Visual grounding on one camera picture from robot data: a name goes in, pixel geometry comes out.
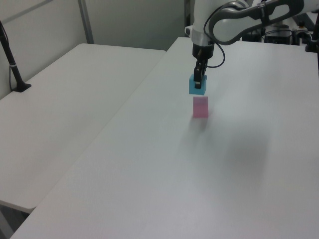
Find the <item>equipment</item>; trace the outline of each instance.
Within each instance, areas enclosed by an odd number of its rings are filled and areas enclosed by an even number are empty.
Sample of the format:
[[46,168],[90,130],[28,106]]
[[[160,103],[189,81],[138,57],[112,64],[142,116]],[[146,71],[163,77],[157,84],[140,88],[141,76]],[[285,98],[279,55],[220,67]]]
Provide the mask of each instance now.
[[194,24],[185,28],[193,42],[195,88],[201,89],[208,59],[214,46],[230,45],[248,32],[260,29],[299,13],[319,8],[318,0],[196,0]]
[[307,28],[309,31],[314,31],[315,29],[315,24],[314,22],[310,19],[307,13],[302,13],[296,16],[293,16],[293,20],[295,23],[300,26],[303,24],[305,28]]
[[9,40],[7,38],[5,29],[4,29],[1,21],[0,21],[0,42],[2,44],[3,50],[5,52],[7,59],[8,59],[8,62],[9,62],[9,66],[10,66],[10,68],[13,72],[13,75],[15,77],[15,80],[16,80],[16,88],[14,88],[13,91],[23,92],[26,89],[30,88],[31,85],[26,84],[21,78],[20,72],[18,70],[18,67],[16,66],[13,54],[12,54],[10,46],[9,46]]

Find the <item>pink cube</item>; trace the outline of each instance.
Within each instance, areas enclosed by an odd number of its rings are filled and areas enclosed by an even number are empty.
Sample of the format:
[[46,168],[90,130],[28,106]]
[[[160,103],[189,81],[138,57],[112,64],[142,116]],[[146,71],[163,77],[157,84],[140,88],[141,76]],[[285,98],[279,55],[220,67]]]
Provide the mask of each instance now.
[[208,118],[208,97],[193,98],[193,117],[194,118]]

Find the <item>robotic arm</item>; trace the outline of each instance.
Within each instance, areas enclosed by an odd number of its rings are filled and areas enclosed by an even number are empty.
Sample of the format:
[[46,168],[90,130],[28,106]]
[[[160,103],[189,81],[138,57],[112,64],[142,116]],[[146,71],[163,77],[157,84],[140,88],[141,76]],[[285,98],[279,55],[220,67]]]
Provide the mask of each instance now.
[[319,9],[318,0],[258,0],[249,6],[244,0],[196,0],[194,24],[185,33],[193,42],[195,88],[201,83],[214,45],[230,45],[248,32],[299,13]]

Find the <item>cube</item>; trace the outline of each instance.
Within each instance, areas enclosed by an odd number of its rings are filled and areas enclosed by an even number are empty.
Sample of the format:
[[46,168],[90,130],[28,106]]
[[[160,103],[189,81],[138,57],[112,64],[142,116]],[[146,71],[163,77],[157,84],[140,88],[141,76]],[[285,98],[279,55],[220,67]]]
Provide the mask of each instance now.
[[193,98],[193,117],[208,118],[208,97],[195,96]]
[[200,89],[196,89],[195,88],[195,82],[194,82],[194,75],[192,74],[189,78],[189,94],[190,95],[205,95],[206,92],[206,80],[207,80],[207,76],[203,77],[203,81],[201,83],[201,88]]

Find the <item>white tabletop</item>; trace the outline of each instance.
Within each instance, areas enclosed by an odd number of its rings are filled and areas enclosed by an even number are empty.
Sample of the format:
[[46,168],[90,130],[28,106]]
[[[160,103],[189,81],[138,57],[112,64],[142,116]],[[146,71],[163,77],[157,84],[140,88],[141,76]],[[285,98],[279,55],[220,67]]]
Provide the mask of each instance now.
[[81,44],[0,101],[0,204],[31,212],[164,51]]
[[317,55],[225,46],[205,120],[191,47],[174,43],[12,239],[318,237]]

